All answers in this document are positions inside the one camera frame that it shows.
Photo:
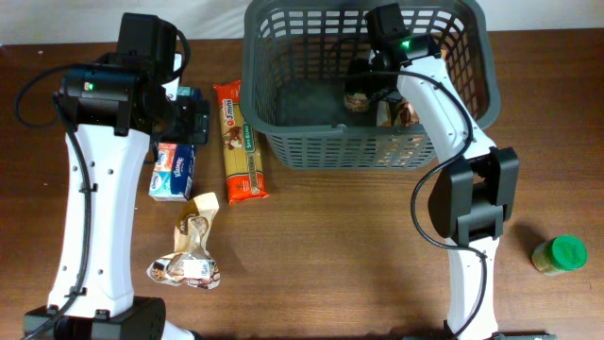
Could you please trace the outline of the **spaghetti pasta packet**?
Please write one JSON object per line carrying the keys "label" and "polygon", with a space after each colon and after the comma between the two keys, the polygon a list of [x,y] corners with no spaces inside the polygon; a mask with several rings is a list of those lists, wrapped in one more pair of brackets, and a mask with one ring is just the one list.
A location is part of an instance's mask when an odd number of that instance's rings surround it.
{"label": "spaghetti pasta packet", "polygon": [[240,80],[213,85],[219,109],[229,204],[269,195],[265,188],[258,134],[241,110],[241,85]]}

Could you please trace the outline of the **yellow seasoning jar green lid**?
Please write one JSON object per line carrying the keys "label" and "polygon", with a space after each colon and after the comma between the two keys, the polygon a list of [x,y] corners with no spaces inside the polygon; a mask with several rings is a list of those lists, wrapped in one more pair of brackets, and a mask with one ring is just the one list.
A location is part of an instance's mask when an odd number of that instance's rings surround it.
{"label": "yellow seasoning jar green lid", "polygon": [[584,243],[569,234],[541,243],[531,254],[533,266],[547,276],[577,271],[586,265],[588,258]]}

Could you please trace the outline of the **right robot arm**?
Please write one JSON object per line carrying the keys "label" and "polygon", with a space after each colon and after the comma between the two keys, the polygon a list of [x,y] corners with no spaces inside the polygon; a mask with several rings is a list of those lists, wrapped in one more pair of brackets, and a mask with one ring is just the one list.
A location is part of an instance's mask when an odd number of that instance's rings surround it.
{"label": "right robot arm", "polygon": [[478,126],[454,89],[437,43],[427,33],[411,34],[397,4],[370,10],[365,21],[374,54],[370,73],[396,78],[438,160],[415,185],[410,212],[420,236],[448,256],[447,335],[493,339],[495,255],[512,215],[519,158]]}

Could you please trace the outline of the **white-label jar green lid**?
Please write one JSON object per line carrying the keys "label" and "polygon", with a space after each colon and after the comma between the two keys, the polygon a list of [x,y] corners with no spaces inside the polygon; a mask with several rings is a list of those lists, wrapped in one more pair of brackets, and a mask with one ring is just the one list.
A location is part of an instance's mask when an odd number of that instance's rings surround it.
{"label": "white-label jar green lid", "polygon": [[344,105],[353,113],[367,113],[372,104],[376,85],[368,73],[372,71],[368,59],[353,59],[348,64],[344,82]]}

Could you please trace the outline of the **grey plastic shopping basket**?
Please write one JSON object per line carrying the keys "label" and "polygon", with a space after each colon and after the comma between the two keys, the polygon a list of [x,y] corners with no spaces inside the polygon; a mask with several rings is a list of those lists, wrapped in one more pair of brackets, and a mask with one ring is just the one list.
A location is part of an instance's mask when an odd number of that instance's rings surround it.
{"label": "grey plastic shopping basket", "polygon": [[[244,15],[241,110],[293,169],[422,167],[435,156],[422,127],[379,127],[344,104],[352,60],[368,57],[365,14],[380,0],[255,0]],[[481,128],[501,109],[485,15],[473,0],[398,0],[405,27],[445,51],[447,72]]]}

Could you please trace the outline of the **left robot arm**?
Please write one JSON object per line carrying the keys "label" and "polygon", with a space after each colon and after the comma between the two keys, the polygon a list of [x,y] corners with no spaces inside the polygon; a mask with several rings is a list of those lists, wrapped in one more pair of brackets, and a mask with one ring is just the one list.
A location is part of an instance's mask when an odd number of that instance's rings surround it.
{"label": "left robot arm", "polygon": [[203,145],[209,103],[168,94],[191,57],[184,34],[150,14],[125,13],[117,47],[62,67],[53,96],[70,165],[59,270],[47,302],[25,315],[27,339],[193,339],[158,297],[138,297],[130,247],[146,155],[162,142]]}

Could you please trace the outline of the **orange snack bag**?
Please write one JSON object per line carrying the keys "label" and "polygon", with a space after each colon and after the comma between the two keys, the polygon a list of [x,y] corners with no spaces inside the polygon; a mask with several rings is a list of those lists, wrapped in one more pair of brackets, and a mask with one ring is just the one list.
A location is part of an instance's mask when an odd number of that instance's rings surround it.
{"label": "orange snack bag", "polygon": [[[411,64],[413,60],[423,57],[438,57],[445,59],[446,51],[436,47],[426,47],[422,50],[413,49],[408,52],[408,61],[398,65],[386,66],[385,56],[371,51],[370,66],[374,71],[400,71]],[[377,88],[370,93],[372,104],[385,104],[386,107],[377,112],[377,125],[379,127],[409,127],[419,123],[419,118],[411,103],[400,94],[397,89],[397,77],[390,76],[386,80],[380,80]]]}

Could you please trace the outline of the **Kleenex tissue multipack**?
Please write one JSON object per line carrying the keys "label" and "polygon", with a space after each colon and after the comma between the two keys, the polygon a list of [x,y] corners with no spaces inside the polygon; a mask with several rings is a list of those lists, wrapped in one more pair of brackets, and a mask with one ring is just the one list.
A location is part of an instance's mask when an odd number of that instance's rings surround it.
{"label": "Kleenex tissue multipack", "polygon": [[[206,99],[200,89],[191,87],[179,87],[176,100],[179,96]],[[148,194],[154,200],[186,202],[190,199],[199,146],[164,143],[162,137],[152,141],[154,165]]]}

